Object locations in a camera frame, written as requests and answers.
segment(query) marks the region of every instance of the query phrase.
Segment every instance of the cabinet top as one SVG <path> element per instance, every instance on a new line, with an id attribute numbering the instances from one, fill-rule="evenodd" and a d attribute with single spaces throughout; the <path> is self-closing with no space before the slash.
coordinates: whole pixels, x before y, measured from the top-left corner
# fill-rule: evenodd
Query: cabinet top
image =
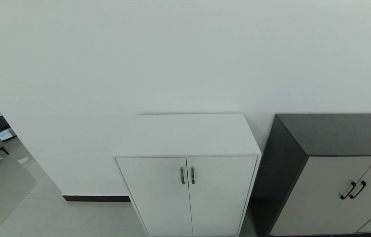
<path id="1" fill-rule="evenodd" d="M 140 115 L 113 157 L 252 156 L 260 149 L 243 114 Z"/>
<path id="2" fill-rule="evenodd" d="M 371 156 L 371 114 L 276 114 L 309 156 Z"/>

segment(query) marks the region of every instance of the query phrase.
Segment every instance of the black cabinet handle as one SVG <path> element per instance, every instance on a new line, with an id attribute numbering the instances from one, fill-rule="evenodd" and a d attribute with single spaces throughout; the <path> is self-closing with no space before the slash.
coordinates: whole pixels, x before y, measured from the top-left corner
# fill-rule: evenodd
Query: black cabinet handle
<path id="1" fill-rule="evenodd" d="M 350 199 L 354 199 L 354 198 L 356 198 L 358 195 L 359 195 L 359 193 L 366 187 L 366 185 L 367 185 L 367 183 L 365 182 L 365 181 L 362 181 L 361 182 L 361 184 L 362 184 L 362 188 L 356 193 L 356 195 L 355 196 L 353 196 L 353 195 L 350 195 L 349 196 L 349 198 Z"/>
<path id="2" fill-rule="evenodd" d="M 357 183 L 355 183 L 354 181 L 352 181 L 351 185 L 352 185 L 352 189 L 349 190 L 349 192 L 345 196 L 341 195 L 340 196 L 340 199 L 343 200 L 343 199 L 347 198 L 349 196 L 349 194 L 351 194 L 351 192 L 355 189 L 355 187 L 357 186 Z"/>

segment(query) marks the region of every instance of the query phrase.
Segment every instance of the white cabinet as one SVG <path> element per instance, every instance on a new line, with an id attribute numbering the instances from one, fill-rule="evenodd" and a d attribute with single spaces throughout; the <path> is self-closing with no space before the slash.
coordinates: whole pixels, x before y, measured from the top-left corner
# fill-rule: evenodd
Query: white cabinet
<path id="1" fill-rule="evenodd" d="M 114 157 L 149 236 L 238 236 L 261 155 L 242 114 L 138 116 Z"/>
<path id="2" fill-rule="evenodd" d="M 150 236 L 193 235 L 185 157 L 118 158 L 117 163 Z"/>
<path id="3" fill-rule="evenodd" d="M 254 156 L 187 157 L 188 174 L 193 168 L 195 179 L 193 183 L 188 176 L 195 236 L 237 235 L 256 160 Z"/>

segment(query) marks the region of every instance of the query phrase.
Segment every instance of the sofa leg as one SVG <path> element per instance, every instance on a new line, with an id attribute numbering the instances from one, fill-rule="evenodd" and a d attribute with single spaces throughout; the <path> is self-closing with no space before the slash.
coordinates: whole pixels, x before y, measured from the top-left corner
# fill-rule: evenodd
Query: sofa leg
<path id="1" fill-rule="evenodd" d="M 5 152 L 7 155 L 9 155 L 10 153 L 8 153 L 8 151 L 7 150 L 5 150 L 5 148 L 4 147 L 1 147 L 0 148 L 0 150 L 2 150 L 3 152 Z"/>
<path id="2" fill-rule="evenodd" d="M 2 147 L 1 148 L 1 150 L 3 151 L 3 152 L 5 152 L 7 155 L 9 155 L 10 153 L 8 153 L 8 151 L 7 150 L 5 150 L 5 148 L 4 147 Z"/>

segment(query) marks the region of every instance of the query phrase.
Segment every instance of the black cabinet top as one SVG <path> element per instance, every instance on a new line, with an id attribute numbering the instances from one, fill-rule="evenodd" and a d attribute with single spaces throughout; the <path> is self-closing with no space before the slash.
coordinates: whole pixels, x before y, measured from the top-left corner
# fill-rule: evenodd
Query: black cabinet top
<path id="1" fill-rule="evenodd" d="M 371 156 L 371 114 L 276 114 L 309 156 Z"/>

